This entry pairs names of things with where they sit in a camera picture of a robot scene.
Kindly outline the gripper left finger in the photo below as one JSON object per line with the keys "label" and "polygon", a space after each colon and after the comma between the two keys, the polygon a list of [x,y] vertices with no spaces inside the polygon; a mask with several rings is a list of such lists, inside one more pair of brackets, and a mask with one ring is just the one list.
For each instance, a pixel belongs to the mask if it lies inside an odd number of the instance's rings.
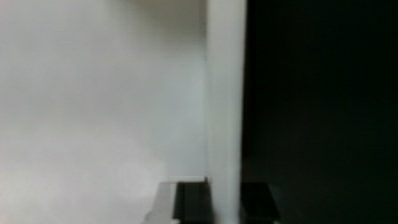
{"label": "gripper left finger", "polygon": [[155,224],[214,224],[212,191],[207,182],[161,184]]}

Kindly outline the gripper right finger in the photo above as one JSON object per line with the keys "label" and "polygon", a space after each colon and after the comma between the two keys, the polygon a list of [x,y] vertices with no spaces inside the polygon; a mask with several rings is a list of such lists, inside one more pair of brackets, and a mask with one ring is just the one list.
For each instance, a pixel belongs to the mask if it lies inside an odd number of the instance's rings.
{"label": "gripper right finger", "polygon": [[281,215],[267,183],[242,184],[240,200],[240,224],[278,224]]}

